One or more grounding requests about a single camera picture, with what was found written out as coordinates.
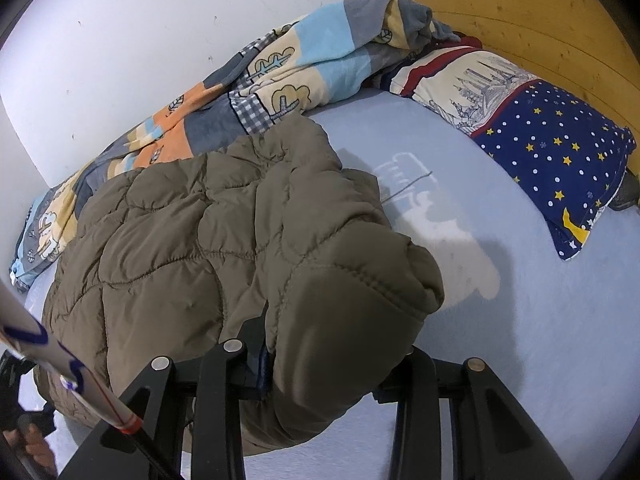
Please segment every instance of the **pillow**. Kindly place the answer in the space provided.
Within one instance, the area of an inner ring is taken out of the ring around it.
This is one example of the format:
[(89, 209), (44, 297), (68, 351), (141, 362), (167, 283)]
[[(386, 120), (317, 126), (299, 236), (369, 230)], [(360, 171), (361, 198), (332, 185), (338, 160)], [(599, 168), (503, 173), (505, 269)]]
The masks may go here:
[(477, 38), (423, 53), (374, 84), (470, 136), (540, 210), (558, 255), (575, 256), (622, 184), (636, 147), (631, 131)]

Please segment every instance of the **light blue patch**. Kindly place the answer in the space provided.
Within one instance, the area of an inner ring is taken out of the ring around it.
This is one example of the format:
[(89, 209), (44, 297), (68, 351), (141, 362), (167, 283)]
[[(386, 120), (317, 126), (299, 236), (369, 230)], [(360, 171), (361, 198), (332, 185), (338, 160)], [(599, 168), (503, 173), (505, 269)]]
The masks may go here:
[(358, 92), (371, 74), (371, 58), (366, 48), (359, 48), (341, 59), (319, 63), (316, 69), (328, 87), (329, 102), (335, 103)]
[(153, 117), (149, 117), (145, 120), (145, 131), (147, 133), (152, 132), (155, 127), (156, 127), (156, 124), (154, 123)]
[(124, 160), (124, 171), (131, 171), (133, 170), (133, 163), (136, 161), (136, 157), (130, 153), (129, 155), (126, 156), (125, 160)]
[(342, 2), (320, 7), (293, 26), (300, 40), (296, 66), (346, 56), (354, 49), (351, 27)]
[(158, 140), (163, 135), (164, 135), (164, 131), (160, 126), (156, 126), (155, 129), (151, 132), (151, 138), (153, 140)]
[[(31, 211), (29, 211), (29, 217), (27, 218), (27, 221), (25, 223), (27, 229), (33, 222), (33, 219), (35, 218), (35, 215), (36, 215), (36, 211), (40, 207), (40, 204), (42, 203), (42, 200), (44, 199), (46, 194), (47, 193), (43, 193), (42, 195), (37, 197), (36, 200), (33, 201), (33, 205), (31, 206)], [(20, 245), (18, 246), (18, 253), (16, 254), (17, 260), (15, 260), (14, 264), (11, 266), (11, 270), (18, 277), (24, 273), (24, 267), (22, 266), (22, 262), (20, 259), (24, 256), (24, 237), (28, 236), (27, 229), (25, 229), (24, 233), (22, 234)]]

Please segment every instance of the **light blue bed sheet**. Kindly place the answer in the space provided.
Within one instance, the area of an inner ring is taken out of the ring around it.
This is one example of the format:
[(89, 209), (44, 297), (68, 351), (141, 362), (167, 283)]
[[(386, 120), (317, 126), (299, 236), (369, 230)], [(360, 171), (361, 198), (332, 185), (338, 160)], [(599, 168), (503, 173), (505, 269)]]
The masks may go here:
[[(394, 228), (441, 267), (446, 304), (417, 345), (454, 362), (484, 358), (575, 480), (597, 479), (640, 413), (637, 210), (606, 210), (580, 254), (563, 262), (524, 192), (418, 103), (362, 91), (312, 118), (345, 167), (377, 174), (383, 196), (393, 195), (385, 210)], [(28, 303), (42, 309), (51, 279), (31, 289)], [(312, 441), (245, 459), (247, 478), (386, 480), (395, 418), (394, 405), (367, 396)], [(48, 438), (59, 467), (85, 434), (66, 426)], [(447, 480), (450, 455), (444, 449)]]

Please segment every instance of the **metal bolt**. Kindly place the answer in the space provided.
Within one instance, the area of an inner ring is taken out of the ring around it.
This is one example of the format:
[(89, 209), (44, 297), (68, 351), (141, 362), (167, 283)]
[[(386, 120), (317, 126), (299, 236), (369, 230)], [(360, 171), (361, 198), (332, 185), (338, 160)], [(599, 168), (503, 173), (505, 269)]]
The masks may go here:
[(223, 348), (227, 352), (238, 352), (242, 350), (242, 341), (239, 339), (230, 339), (229, 341), (225, 341)]
[(168, 365), (169, 358), (164, 356), (156, 357), (153, 361), (151, 361), (151, 367), (156, 371), (164, 370), (168, 367)]
[(481, 372), (486, 367), (485, 362), (478, 357), (472, 357), (471, 359), (469, 359), (469, 361), (466, 362), (466, 365), (470, 370), (473, 370), (475, 372)]

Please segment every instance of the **wooden headboard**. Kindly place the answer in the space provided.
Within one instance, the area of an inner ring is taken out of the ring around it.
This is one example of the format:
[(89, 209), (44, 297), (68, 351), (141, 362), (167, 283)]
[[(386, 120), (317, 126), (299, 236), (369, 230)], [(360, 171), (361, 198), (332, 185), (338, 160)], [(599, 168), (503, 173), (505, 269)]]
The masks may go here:
[[(454, 30), (628, 126), (640, 146), (640, 64), (598, 0), (416, 0)], [(640, 173), (640, 147), (629, 159)]]

